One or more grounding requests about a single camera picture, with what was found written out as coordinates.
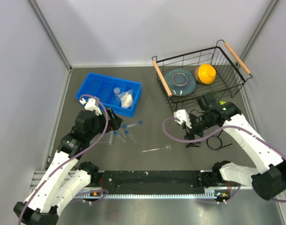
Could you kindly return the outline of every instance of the gray table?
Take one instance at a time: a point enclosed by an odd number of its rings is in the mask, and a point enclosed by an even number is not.
[[[153,67],[109,67],[73,69],[67,90],[60,123],[55,138],[53,154],[61,140],[74,125],[74,120],[83,107],[75,95],[89,72],[111,75],[142,83],[142,95],[133,118],[122,117],[123,124],[143,121],[133,127],[137,143],[130,139],[124,144],[118,138],[112,145],[97,145],[80,160],[91,161],[101,170],[207,170],[214,163],[229,160],[239,165],[253,166],[247,154],[232,138],[222,133],[225,144],[233,145],[213,151],[205,144],[201,148],[185,148],[182,143],[169,139],[162,132],[162,121],[172,116],[172,112],[159,88]],[[240,93],[233,101],[246,115]],[[167,130],[178,138],[183,138],[184,130],[175,122],[167,125]],[[241,191],[227,206],[212,206],[193,200],[104,200],[94,205],[72,203],[63,212],[59,225],[69,224],[281,224],[278,205],[265,202],[252,191]]]

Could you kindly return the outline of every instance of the clear plastic bag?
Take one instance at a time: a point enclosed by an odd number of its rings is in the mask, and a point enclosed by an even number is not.
[[[122,108],[129,108],[133,105],[133,90],[125,91],[119,95],[117,95],[120,98],[121,101],[121,107]]]

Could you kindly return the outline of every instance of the wire basket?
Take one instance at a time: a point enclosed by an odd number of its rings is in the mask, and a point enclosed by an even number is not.
[[[224,43],[222,47],[224,46],[232,54],[232,59],[230,59],[221,46],[219,46],[221,43]],[[163,60],[158,60],[158,57],[154,56],[152,60],[157,71],[158,83],[173,112],[197,105],[197,98],[209,92],[214,93],[217,100],[227,96],[233,98],[246,81],[252,78],[250,70],[224,40],[217,41],[215,47],[189,52]],[[210,64],[215,68],[215,81],[212,84],[196,82],[196,88],[191,94],[183,97],[174,96],[172,93],[173,90],[169,89],[165,81],[165,73],[176,68],[183,68],[193,73],[198,66],[204,63]],[[247,73],[245,77],[235,66],[236,63]]]

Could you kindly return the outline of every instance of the blue tray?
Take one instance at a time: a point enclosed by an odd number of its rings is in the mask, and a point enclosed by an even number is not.
[[[115,87],[119,87],[121,93],[124,91],[133,90],[133,105],[130,108],[125,109],[121,107],[121,103],[117,100],[117,96],[113,91]],[[106,108],[112,108],[116,114],[133,117],[135,107],[141,96],[141,87],[142,84],[139,82],[89,73],[75,97],[79,99],[83,94],[96,96]]]

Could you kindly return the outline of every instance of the wooden handle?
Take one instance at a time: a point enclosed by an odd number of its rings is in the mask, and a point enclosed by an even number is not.
[[[152,61],[152,63],[153,63],[153,66],[154,66],[154,68],[156,69],[156,71],[157,71],[157,73],[158,73],[159,78],[161,79],[161,82],[162,82],[162,84],[163,84],[163,86],[164,86],[164,88],[165,88],[165,90],[166,90],[166,92],[167,92],[167,95],[168,95],[169,97],[171,97],[171,96],[172,96],[172,93],[171,93],[171,91],[170,91],[170,89],[169,89],[169,87],[168,87],[168,85],[167,85],[167,83],[166,83],[166,80],[165,80],[165,78],[164,78],[164,76],[163,76],[163,74],[162,74],[160,68],[158,67],[157,62],[154,60],[154,61]]]
[[[235,59],[238,61],[240,66],[245,70],[246,73],[251,74],[250,70],[247,68],[247,66],[244,64],[244,62],[239,58],[239,56],[234,52],[234,50],[231,48],[231,46],[225,42],[225,47],[230,51],[230,53],[235,57]]]

